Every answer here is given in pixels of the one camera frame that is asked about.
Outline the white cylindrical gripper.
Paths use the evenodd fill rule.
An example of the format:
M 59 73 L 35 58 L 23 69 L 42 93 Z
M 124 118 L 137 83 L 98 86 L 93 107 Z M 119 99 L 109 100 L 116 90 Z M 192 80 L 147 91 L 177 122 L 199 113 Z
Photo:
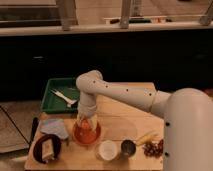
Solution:
M 88 94 L 85 92 L 80 93 L 80 99 L 78 102 L 78 114 L 77 120 L 76 120 L 76 128 L 75 128 L 75 136 L 79 137 L 81 132 L 81 125 L 83 117 L 91 118 L 91 124 L 92 124 L 92 132 L 95 136 L 97 136 L 97 128 L 99 125 L 98 122 L 98 116 L 94 113 L 97 109 L 96 105 L 96 96 L 94 94 Z

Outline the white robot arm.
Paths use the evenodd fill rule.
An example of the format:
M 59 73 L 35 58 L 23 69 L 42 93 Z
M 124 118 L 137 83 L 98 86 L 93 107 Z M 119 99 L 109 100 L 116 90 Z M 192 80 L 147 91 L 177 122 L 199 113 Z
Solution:
M 213 99 L 194 88 L 173 93 L 103 80 L 97 70 L 76 79 L 78 116 L 90 119 L 96 96 L 136 107 L 164 120 L 163 171 L 213 171 Z

